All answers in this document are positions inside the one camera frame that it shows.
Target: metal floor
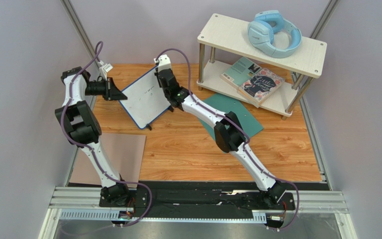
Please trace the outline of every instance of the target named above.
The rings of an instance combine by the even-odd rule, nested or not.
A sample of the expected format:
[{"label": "metal floor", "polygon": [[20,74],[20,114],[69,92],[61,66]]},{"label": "metal floor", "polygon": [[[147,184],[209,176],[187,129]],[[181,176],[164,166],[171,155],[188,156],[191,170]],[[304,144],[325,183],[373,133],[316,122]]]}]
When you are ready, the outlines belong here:
[{"label": "metal floor", "polygon": [[[59,221],[68,233],[86,233],[110,225],[105,221]],[[56,239],[75,238],[57,230]],[[140,222],[129,228],[109,228],[82,239],[341,239],[334,214],[302,214],[292,227],[282,232],[266,230],[264,225],[238,223]]]}]

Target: wooden table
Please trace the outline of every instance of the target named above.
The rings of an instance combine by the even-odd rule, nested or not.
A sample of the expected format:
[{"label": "wooden table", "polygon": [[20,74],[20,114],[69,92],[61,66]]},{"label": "wooden table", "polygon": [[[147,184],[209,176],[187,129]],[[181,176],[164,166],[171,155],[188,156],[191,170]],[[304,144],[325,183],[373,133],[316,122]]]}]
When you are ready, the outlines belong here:
[{"label": "wooden table", "polygon": [[[119,89],[125,88],[153,67],[152,64],[114,65],[109,72]],[[291,81],[290,72],[268,66]],[[187,87],[186,64],[173,65],[180,85]],[[214,94],[198,91],[198,65],[191,66],[191,90],[202,100]],[[264,129],[252,137],[250,146],[275,176],[291,181],[321,181],[319,169],[300,107],[287,120],[264,109],[243,103]],[[148,129],[138,129],[119,102],[98,97],[95,116],[103,132],[145,134],[140,180],[253,181],[241,163],[223,153],[198,119],[178,109],[167,111]]]}]

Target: whiteboard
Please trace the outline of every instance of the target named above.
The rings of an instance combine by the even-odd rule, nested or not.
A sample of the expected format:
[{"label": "whiteboard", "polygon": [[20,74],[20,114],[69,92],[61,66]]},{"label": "whiteboard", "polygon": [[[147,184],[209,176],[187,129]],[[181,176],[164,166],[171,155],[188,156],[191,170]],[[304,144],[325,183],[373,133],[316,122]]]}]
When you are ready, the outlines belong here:
[{"label": "whiteboard", "polygon": [[119,101],[140,129],[144,129],[171,105],[154,75],[156,66],[123,89],[128,99]]}]

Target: light blue headphones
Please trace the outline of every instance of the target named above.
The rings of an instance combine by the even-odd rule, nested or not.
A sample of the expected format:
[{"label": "light blue headphones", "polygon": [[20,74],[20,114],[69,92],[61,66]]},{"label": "light blue headphones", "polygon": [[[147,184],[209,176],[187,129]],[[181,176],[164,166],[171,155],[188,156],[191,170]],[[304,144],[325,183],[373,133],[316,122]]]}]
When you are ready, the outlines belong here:
[{"label": "light blue headphones", "polygon": [[[272,45],[274,34],[282,29],[291,35],[291,44],[287,49],[279,49]],[[247,32],[248,39],[254,47],[275,58],[291,56],[301,44],[300,29],[284,19],[277,10],[256,14],[254,21],[248,24]]]}]

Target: book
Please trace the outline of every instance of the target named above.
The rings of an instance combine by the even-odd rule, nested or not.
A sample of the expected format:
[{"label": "book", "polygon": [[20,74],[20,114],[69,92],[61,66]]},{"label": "book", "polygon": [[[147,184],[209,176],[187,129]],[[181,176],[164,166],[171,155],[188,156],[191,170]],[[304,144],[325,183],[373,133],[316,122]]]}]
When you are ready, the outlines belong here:
[{"label": "book", "polygon": [[254,106],[259,107],[284,81],[284,78],[273,73],[268,68],[262,68],[238,88],[238,93],[248,99]]},{"label": "book", "polygon": [[254,74],[258,73],[261,67],[252,62],[246,57],[241,57],[231,67],[229,67],[224,73],[220,75],[220,78],[230,84],[232,87],[238,89],[244,82],[250,79]]}]

